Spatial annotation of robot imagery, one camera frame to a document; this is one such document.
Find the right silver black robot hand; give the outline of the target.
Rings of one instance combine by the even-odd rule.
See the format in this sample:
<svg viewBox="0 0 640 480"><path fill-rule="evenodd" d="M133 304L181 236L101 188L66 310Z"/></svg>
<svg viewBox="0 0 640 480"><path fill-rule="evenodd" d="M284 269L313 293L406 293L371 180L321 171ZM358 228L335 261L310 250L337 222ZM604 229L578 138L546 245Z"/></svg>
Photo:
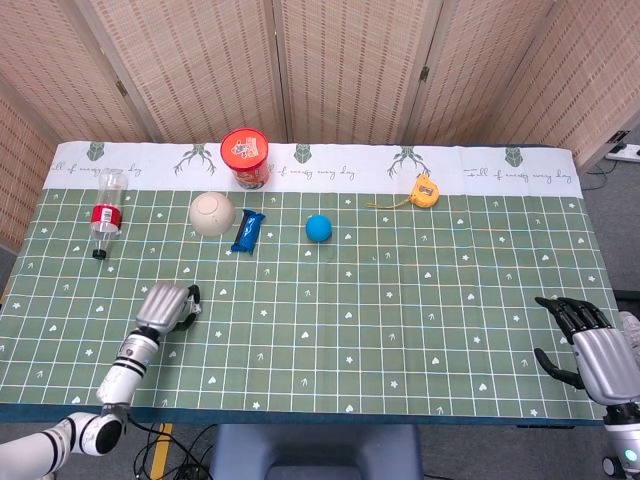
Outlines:
<svg viewBox="0 0 640 480"><path fill-rule="evenodd" d="M556 320L577 365L575 372L563 370L536 348L536 360L550 377L585 391L605 407L639 401L639 367L634 352L599 308L567 297L537 297L535 301Z"/></svg>

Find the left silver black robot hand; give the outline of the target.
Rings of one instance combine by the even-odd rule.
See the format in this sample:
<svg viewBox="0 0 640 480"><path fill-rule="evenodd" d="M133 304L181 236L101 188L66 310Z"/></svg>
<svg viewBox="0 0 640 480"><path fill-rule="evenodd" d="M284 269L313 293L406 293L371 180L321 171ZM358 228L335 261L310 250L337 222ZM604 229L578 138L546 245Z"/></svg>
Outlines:
<svg viewBox="0 0 640 480"><path fill-rule="evenodd" d="M155 284L148 292L138 314L137 327L163 337L174 331L186 331L202 312L200 289L196 284L184 287L168 282Z"/></svg>

